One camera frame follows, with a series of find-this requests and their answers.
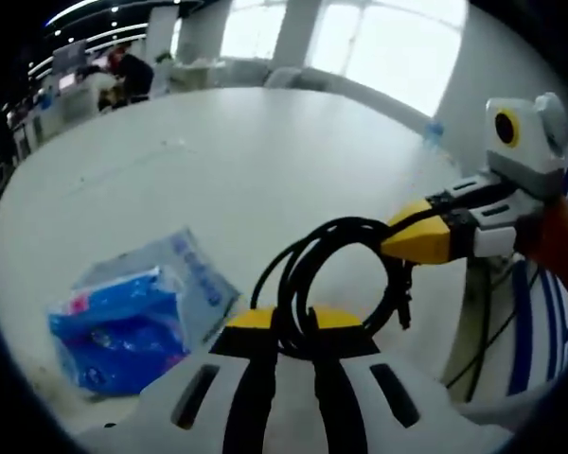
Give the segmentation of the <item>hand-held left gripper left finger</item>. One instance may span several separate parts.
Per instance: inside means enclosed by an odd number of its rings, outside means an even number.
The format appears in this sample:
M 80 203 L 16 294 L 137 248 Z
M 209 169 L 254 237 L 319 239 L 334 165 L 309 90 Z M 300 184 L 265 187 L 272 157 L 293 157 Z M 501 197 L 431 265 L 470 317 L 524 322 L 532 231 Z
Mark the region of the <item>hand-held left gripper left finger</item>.
M 171 368 L 141 393 L 142 453 L 259 453 L 275 396 L 277 312 L 251 309 L 212 347 Z

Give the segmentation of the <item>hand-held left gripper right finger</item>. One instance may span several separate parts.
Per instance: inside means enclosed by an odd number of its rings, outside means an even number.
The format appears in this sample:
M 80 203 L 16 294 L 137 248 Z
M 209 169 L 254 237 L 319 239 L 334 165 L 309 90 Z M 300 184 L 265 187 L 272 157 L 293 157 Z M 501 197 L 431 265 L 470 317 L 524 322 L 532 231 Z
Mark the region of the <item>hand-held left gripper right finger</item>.
M 357 317 L 313 308 L 309 340 L 329 452 L 458 452 L 459 416 L 442 386 L 382 352 Z

